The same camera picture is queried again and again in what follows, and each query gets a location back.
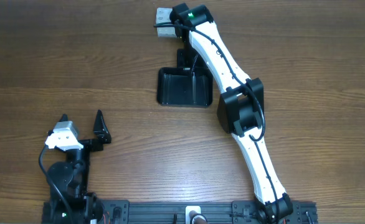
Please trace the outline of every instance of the wooden table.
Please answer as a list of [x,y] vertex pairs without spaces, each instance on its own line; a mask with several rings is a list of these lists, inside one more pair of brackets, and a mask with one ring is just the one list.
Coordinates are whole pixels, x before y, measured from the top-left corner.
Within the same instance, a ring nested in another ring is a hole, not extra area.
[[[131,202],[251,200],[235,141],[206,109],[162,107],[157,7],[180,1],[0,0],[0,222],[39,222],[49,186],[37,158],[62,113],[91,138],[89,190]],[[266,142],[295,200],[320,222],[365,223],[365,1],[202,1],[241,68],[265,86]],[[64,155],[47,153],[45,165]]]

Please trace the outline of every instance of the wood grain surface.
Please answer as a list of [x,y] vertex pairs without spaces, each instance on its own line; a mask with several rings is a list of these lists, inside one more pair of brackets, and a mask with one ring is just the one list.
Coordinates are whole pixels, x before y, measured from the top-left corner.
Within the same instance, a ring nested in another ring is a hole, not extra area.
[[[37,160],[67,113],[90,138],[97,109],[113,143],[92,154],[89,190],[131,202],[251,200],[238,145],[207,109],[162,107],[157,7],[180,1],[0,0],[0,222],[40,222],[49,186]],[[267,148],[295,200],[321,223],[365,223],[365,1],[205,4],[241,68],[265,86]],[[48,167],[64,159],[49,152]]]

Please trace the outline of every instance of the wooden tabletop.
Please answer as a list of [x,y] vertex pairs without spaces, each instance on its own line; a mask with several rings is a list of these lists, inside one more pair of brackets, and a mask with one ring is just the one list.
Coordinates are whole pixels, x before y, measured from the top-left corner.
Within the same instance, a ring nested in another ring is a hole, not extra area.
[[[40,222],[38,165],[67,113],[80,139],[97,109],[113,136],[92,154],[89,190],[131,202],[254,199],[242,153],[203,108],[156,102],[179,39],[157,38],[157,7],[180,1],[0,0],[0,222]],[[320,222],[365,223],[365,1],[202,1],[241,68],[265,87],[265,139],[294,200]],[[64,160],[52,151],[46,167]]]

